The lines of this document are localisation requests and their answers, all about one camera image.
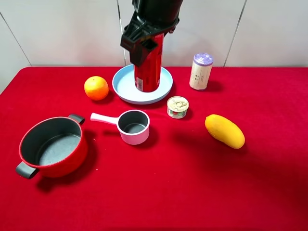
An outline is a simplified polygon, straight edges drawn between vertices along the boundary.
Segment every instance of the mango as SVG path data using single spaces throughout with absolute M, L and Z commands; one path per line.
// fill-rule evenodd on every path
M 234 149 L 241 148 L 245 136 L 236 124 L 220 115 L 209 115 L 205 119 L 205 127 L 215 139 Z

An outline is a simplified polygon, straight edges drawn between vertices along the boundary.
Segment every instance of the saucepan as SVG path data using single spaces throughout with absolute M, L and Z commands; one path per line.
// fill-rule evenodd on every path
M 84 161 L 88 145 L 81 129 L 84 118 L 46 119 L 32 127 L 22 138 L 19 155 L 22 162 L 16 172 L 27 179 L 38 171 L 45 177 L 61 177 L 76 170 Z
M 150 118 L 140 110 L 129 110 L 119 117 L 108 117 L 92 113 L 90 119 L 91 121 L 116 125 L 122 140 L 131 145 L 141 144 L 149 137 Z

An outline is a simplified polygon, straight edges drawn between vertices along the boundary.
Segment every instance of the white handle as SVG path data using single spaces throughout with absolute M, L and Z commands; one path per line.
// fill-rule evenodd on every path
M 102 116 L 100 114 L 92 113 L 90 117 L 91 121 L 103 122 L 107 124 L 117 125 L 119 118 L 109 117 L 109 116 Z

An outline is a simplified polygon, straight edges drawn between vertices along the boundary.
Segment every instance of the white tile wall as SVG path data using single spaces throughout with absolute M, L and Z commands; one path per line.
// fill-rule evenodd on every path
M 307 0 L 248 0 L 227 66 L 308 66 L 307 22 Z
M 191 66 L 194 54 L 208 52 L 214 65 L 223 66 L 243 8 L 244 0 L 184 0 L 180 23 L 166 35 L 164 66 Z M 119 0 L 121 21 L 126 26 L 134 12 L 130 0 Z M 126 52 L 129 64 L 129 53 Z
M 32 65 L 124 65 L 116 0 L 0 0 Z
M 18 73 L 30 63 L 0 15 L 0 94 Z

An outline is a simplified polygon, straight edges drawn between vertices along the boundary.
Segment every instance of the light blue plate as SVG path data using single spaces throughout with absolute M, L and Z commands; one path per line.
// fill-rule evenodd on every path
M 124 101 L 132 104 L 151 104 L 163 99 L 171 90 L 173 79 L 171 74 L 162 67 L 160 84 L 153 92 L 142 92 L 135 86 L 134 67 L 128 65 L 120 69 L 112 80 L 116 94 Z

